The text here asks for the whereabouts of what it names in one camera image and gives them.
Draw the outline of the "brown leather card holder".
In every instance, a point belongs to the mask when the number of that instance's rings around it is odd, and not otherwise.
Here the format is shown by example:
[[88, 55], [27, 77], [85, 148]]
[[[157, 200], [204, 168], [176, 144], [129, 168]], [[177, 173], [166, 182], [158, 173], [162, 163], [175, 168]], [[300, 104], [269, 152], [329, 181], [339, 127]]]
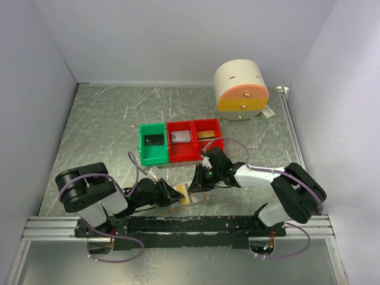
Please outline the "brown leather card holder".
[[207, 197], [206, 197], [206, 195], [205, 195], [204, 192], [196, 192], [196, 193], [199, 193], [199, 194], [202, 195], [202, 197], [200, 198], [200, 202], [195, 203], [195, 204], [191, 204], [191, 205], [187, 205], [187, 206], [184, 206], [184, 207], [181, 207], [181, 206], [179, 205], [179, 201], [178, 201], [178, 202], [176, 202], [176, 203], [174, 203], [174, 204], [168, 206], [168, 210], [169, 210], [169, 212], [170, 212], [170, 213], [174, 213], [174, 212], [176, 212], [176, 211], [180, 211], [180, 210], [182, 210], [182, 209], [185, 209], [185, 208], [188, 208], [188, 207], [192, 207], [192, 206], [198, 205], [198, 204], [200, 204], [200, 203], [206, 201]]

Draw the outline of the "orange card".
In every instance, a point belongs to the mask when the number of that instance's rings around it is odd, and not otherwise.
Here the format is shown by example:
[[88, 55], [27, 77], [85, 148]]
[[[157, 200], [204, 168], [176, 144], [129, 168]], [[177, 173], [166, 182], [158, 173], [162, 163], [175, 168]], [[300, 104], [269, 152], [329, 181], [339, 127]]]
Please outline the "orange card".
[[199, 193], [190, 193], [190, 192], [188, 192], [190, 184], [191, 184], [190, 182], [187, 182], [187, 183], [178, 184], [175, 187], [175, 189], [180, 194], [183, 195], [183, 198], [181, 198], [180, 201], [179, 201], [179, 205], [181, 207], [198, 203], [198, 202], [200, 202], [200, 198], [202, 197], [202, 195], [199, 194]]

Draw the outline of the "red plastic bin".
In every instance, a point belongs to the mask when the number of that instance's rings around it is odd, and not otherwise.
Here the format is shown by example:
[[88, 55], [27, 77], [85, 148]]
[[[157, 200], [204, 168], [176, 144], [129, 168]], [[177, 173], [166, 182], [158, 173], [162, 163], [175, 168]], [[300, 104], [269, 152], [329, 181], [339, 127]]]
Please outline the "red plastic bin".
[[201, 152], [204, 147], [213, 139], [221, 137], [221, 129], [219, 120], [214, 119], [199, 119], [194, 120], [195, 135], [198, 143], [196, 159], [201, 159]]
[[166, 122], [170, 163], [190, 162], [199, 158], [193, 121]]

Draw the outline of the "green plastic bin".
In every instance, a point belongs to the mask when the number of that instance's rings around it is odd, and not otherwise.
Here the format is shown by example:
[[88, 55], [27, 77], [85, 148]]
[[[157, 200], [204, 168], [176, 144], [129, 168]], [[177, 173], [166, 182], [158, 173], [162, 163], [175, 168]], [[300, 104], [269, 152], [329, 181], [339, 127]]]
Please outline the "green plastic bin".
[[[164, 134], [164, 145], [146, 146], [144, 144], [144, 136], [149, 134]], [[139, 153], [143, 166], [166, 164], [169, 162], [165, 123], [150, 123], [139, 126]]]

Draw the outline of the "white round drawer cabinet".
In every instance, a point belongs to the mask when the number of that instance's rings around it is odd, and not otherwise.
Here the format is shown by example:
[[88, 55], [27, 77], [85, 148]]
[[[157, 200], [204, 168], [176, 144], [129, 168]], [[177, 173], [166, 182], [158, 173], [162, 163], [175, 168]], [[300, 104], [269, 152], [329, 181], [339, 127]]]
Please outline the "white round drawer cabinet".
[[214, 74], [216, 109], [228, 121], [243, 121], [261, 113], [269, 91], [259, 66], [248, 59], [225, 62]]

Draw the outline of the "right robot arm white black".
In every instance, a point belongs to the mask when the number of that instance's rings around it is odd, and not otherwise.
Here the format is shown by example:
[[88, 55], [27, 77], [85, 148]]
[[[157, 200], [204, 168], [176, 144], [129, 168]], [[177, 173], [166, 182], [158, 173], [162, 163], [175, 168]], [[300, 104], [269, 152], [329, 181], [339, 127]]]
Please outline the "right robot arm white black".
[[253, 187], [273, 191], [276, 202], [263, 205], [252, 221], [253, 232], [265, 236], [274, 225], [294, 220], [305, 224], [322, 211], [327, 194], [299, 164], [283, 168], [253, 167], [244, 162], [233, 163], [219, 147], [204, 153], [196, 165], [189, 193], [213, 190], [218, 183], [227, 187]]

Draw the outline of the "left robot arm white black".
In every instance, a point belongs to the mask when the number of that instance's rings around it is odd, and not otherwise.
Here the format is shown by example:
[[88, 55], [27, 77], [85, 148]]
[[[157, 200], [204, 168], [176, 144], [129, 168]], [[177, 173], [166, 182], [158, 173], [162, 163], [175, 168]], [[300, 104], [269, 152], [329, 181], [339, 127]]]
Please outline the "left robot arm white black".
[[110, 232], [109, 214], [127, 217], [141, 207], [167, 207], [185, 197], [164, 179], [142, 178], [132, 188], [122, 189], [104, 163], [65, 170], [55, 182], [65, 211], [78, 214], [98, 237]]

